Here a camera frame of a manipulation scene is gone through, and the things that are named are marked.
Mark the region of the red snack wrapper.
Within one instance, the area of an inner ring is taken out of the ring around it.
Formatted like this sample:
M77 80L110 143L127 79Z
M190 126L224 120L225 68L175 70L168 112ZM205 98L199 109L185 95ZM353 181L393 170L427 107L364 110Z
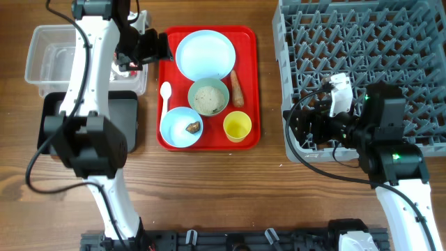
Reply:
M133 77L133 76L136 76L136 75L137 75L137 71L136 71L136 70L125 71L125 72L122 72L122 71L119 70L119 66L118 66L118 64L117 64L117 55L116 55L116 53L114 53L114 62L113 62L113 64L111 65L111 69L112 69L117 75L120 75L121 77L124 77L124 78L129 78L129 77Z

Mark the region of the yellow plastic cup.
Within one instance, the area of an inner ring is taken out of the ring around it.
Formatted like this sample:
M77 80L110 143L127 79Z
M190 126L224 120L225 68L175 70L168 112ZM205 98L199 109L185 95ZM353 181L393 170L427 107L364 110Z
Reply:
M234 111L226 115L223 129L229 141L239 143L251 132L252 120L242 111Z

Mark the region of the green bowl with rice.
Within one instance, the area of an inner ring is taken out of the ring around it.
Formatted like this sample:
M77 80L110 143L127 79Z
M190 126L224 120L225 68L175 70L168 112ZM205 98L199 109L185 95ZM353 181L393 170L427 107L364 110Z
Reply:
M229 90L219 79L204 78L191 85L187 100L200 115L216 116L229 104Z

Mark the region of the small light blue bowl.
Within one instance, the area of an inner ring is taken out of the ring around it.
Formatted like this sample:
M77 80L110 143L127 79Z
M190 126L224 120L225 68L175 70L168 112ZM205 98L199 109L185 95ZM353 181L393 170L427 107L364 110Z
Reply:
M200 129L190 133L186 128L199 122ZM176 107L166 113L160 124L163 140L174 148L187 148L198 142L203 132L203 120L192 108Z

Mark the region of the brown food scrap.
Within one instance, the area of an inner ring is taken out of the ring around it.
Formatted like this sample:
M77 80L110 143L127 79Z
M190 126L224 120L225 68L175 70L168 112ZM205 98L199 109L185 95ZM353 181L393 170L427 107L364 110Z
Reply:
M196 121L194 123L189 124L185 130L190 134L195 134L199 132L200 129L201 129L201 123L199 121Z

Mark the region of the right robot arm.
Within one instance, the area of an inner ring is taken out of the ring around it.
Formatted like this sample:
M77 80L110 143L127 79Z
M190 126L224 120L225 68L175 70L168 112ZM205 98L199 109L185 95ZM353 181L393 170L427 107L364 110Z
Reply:
M360 116L302 111L296 103L284 112L284 118L287 143L292 142L292 126L298 132L310 132L316 141L335 139L357 151L367 179L325 172L309 164L295 148L291 152L318 174L370 185L383 207L396 250L441 250L426 161L418 146L403 139L406 99L399 87L384 83L369 85L366 96Z

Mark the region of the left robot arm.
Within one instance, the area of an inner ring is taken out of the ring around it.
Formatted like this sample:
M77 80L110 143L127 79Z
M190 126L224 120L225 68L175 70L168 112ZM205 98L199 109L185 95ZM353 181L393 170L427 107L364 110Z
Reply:
M113 63L126 72L173 56L165 33L134 26L144 19L141 13L130 17L129 1L73 1L71 11L77 43L68 91L59 113L45 118L47 138L39 151L53 148L89 187L106 240L135 243L144 228L125 187L128 144L109 117L109 76Z

